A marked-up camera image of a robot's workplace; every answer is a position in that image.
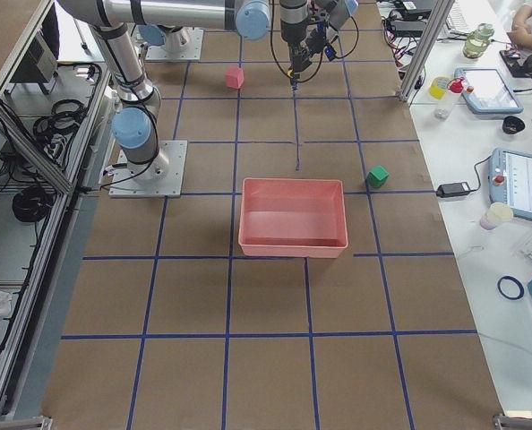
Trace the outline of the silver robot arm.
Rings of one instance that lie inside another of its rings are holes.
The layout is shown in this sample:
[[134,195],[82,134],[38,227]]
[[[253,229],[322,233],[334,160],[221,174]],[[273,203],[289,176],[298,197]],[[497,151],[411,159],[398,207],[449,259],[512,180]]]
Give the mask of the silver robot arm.
[[72,17],[87,22],[127,106],[137,105],[139,119],[147,121],[147,143],[157,150],[155,113],[146,105],[156,94],[155,86],[134,49],[127,26],[200,27],[233,30],[241,38],[258,40],[272,31],[279,19],[287,43],[290,66],[284,70],[290,86],[303,83],[300,75],[313,56],[335,58],[332,43],[344,23],[353,18],[356,1],[64,1]]
[[94,27],[99,37],[127,23],[166,27],[232,30],[242,38],[258,40],[271,30],[279,12],[280,33],[287,43],[288,75],[296,79],[310,64],[303,44],[310,18],[306,2],[281,1],[276,9],[267,1],[61,1],[73,18]]

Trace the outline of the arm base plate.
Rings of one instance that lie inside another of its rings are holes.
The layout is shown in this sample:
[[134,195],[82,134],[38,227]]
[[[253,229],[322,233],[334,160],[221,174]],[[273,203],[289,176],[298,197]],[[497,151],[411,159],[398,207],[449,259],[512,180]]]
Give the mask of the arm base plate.
[[187,141],[160,141],[159,155],[150,167],[138,176],[143,168],[131,163],[114,173],[114,185],[108,194],[114,198],[154,198],[181,196]]
[[183,27],[179,31],[164,31],[162,45],[148,43],[147,62],[183,63],[197,62],[202,54],[204,30]]

